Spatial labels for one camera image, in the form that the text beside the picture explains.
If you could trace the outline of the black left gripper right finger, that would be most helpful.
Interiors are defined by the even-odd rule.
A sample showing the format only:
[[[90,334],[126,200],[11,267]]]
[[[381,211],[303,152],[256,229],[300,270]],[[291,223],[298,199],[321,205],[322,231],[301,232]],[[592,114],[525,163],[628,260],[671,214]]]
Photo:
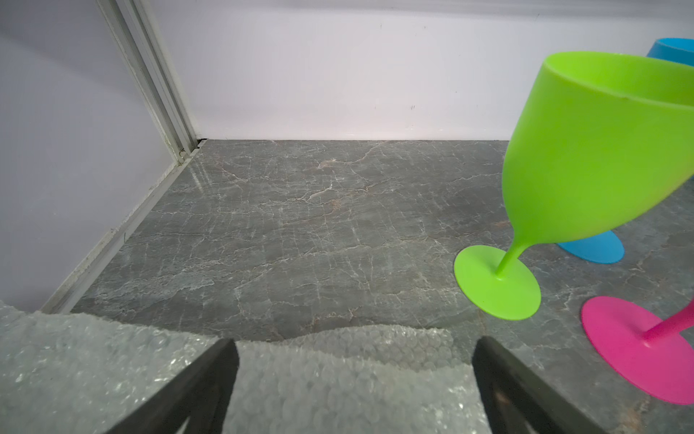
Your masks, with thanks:
[[[493,434],[604,432],[491,336],[477,341],[472,365]]]

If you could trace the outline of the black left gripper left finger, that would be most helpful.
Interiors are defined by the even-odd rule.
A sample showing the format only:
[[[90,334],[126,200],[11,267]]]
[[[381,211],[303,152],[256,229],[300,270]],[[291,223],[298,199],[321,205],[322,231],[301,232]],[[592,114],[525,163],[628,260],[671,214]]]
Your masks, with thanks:
[[[220,339],[113,428],[110,433],[221,433],[240,356]]]

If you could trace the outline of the pink plastic wine glass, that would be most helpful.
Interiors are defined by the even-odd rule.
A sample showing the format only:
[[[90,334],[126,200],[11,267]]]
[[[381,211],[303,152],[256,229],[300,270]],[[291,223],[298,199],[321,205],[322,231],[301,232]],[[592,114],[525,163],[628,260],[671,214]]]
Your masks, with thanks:
[[[581,322],[596,352],[625,380],[657,399],[693,403],[693,347],[681,332],[693,327],[693,304],[662,320],[632,302],[591,298]]]

